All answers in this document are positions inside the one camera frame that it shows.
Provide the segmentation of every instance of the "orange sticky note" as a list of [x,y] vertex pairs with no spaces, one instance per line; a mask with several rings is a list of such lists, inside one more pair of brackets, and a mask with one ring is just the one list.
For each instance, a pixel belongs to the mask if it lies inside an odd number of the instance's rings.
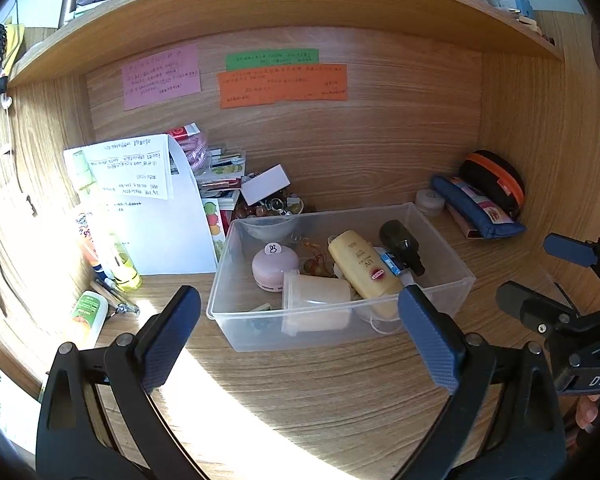
[[347,65],[334,63],[263,66],[221,72],[220,107],[277,101],[347,100]]

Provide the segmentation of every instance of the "black clamp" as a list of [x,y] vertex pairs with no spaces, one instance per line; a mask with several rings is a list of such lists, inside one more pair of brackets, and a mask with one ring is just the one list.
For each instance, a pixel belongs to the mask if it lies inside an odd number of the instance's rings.
[[[463,335],[417,285],[401,292],[398,311],[432,379],[447,388],[450,397],[394,480],[552,478],[564,465],[566,446],[558,398],[540,345],[501,348],[478,334]],[[480,451],[453,467],[491,384],[503,386]]]
[[[207,480],[154,405],[200,317],[200,295],[181,286],[161,314],[138,334],[120,334],[104,348],[60,345],[42,399],[36,470],[45,480],[69,478]],[[148,468],[122,455],[98,384],[110,386]]]
[[[550,234],[544,249],[590,267],[600,279],[600,240],[580,242]],[[600,394],[600,311],[578,317],[576,311],[515,282],[498,288],[496,302],[503,312],[544,336],[558,394]]]

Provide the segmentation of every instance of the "person's hand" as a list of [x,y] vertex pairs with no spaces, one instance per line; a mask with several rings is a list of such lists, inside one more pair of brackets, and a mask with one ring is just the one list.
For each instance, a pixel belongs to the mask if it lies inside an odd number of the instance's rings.
[[591,431],[591,423],[596,420],[596,417],[598,416],[598,406],[596,405],[596,401],[599,398],[599,395],[590,395],[578,399],[576,423],[583,430]]

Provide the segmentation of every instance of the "white sticker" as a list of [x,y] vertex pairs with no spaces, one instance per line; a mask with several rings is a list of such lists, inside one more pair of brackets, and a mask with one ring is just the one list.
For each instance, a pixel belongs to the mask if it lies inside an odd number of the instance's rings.
[[280,254],[282,252],[282,247],[280,244],[267,244],[264,247],[265,254]]

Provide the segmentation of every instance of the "blue object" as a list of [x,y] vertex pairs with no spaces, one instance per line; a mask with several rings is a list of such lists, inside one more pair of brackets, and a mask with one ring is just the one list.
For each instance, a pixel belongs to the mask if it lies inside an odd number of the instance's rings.
[[453,348],[436,322],[440,314],[417,285],[409,285],[398,297],[398,313],[413,339],[431,379],[453,395],[460,383],[462,354]]
[[91,269],[93,269],[93,272],[95,272],[96,276],[102,281],[107,279],[107,275],[104,273],[104,269],[102,269],[102,266],[99,263],[93,264]]
[[380,253],[380,259],[382,261],[384,261],[384,264],[389,267],[389,270],[392,272],[392,274],[394,276],[400,276],[402,274],[402,270],[400,268],[398,268],[398,266],[396,264],[394,264],[394,261],[392,260],[392,254],[391,253]]
[[551,233],[544,239],[544,251],[551,256],[583,267],[590,267],[598,262],[591,245],[555,233]]
[[[502,209],[490,202],[480,191],[459,178],[455,178],[452,182],[443,176],[435,176],[431,179],[431,187],[440,193],[468,222],[471,222],[480,231],[482,238],[487,240],[507,238],[526,231],[526,227],[521,223],[511,220]],[[474,198],[469,196],[463,187]],[[479,200],[485,208],[481,207],[476,200]],[[507,221],[503,223],[494,221],[487,211],[497,215],[500,219],[505,218]]]
[[520,15],[526,16],[527,18],[531,18],[534,20],[536,18],[536,14],[534,13],[534,8],[531,6],[529,0],[515,0],[516,8],[520,10]]
[[142,355],[144,374],[141,383],[147,393],[166,382],[200,318],[200,294],[195,288],[187,287],[180,297],[174,296],[174,300],[177,300],[178,304],[156,339],[151,341]]

